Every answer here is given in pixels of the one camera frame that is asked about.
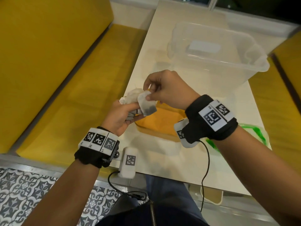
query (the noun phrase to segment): person's right hand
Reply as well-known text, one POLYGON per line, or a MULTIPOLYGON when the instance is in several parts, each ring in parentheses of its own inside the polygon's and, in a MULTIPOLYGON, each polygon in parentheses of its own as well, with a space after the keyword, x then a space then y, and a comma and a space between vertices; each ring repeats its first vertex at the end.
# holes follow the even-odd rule
POLYGON ((200 95, 195 92, 175 71, 163 70, 150 74, 143 90, 150 86, 147 101, 160 101, 173 108, 186 110, 200 95))

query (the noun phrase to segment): person's left hand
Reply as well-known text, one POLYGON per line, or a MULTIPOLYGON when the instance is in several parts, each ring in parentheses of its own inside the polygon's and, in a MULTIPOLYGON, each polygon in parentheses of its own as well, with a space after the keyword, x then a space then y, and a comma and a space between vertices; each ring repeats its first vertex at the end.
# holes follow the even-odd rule
POLYGON ((143 114, 141 114, 134 116, 131 121, 126 121, 128 113, 136 109, 140 109, 138 102, 122 105, 118 100, 114 101, 101 127, 117 136, 121 136, 130 124, 144 118, 143 114))

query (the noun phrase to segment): clear plastic container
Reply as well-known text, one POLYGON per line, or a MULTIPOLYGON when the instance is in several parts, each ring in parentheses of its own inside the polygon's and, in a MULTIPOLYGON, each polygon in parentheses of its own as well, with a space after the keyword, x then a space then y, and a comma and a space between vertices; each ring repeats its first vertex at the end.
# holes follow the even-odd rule
POLYGON ((270 67, 249 34, 187 22, 176 24, 167 52, 173 70, 199 93, 216 97, 270 67))

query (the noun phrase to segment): jeans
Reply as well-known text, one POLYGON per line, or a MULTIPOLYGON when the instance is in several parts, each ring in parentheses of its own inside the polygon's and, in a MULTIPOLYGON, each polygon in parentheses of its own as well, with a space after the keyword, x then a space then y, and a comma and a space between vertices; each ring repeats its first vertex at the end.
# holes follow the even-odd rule
MULTIPOLYGON (((156 204, 178 208, 206 222, 183 182, 146 175, 146 189, 149 199, 156 204)), ((108 215, 125 212, 137 206, 139 204, 136 198, 122 195, 108 215)))

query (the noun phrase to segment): used tea bag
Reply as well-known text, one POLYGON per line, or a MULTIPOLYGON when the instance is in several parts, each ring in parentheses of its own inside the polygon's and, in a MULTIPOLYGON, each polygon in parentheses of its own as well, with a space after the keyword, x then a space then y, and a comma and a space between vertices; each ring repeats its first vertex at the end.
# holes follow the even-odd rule
POLYGON ((150 93, 149 91, 143 91, 143 89, 133 89, 127 93, 126 97, 122 97, 119 100, 119 103, 123 105, 133 102, 139 103, 140 109, 130 111, 126 118, 127 121, 132 120, 136 114, 143 114, 146 117, 157 111, 156 101, 149 102, 145 99, 150 93))

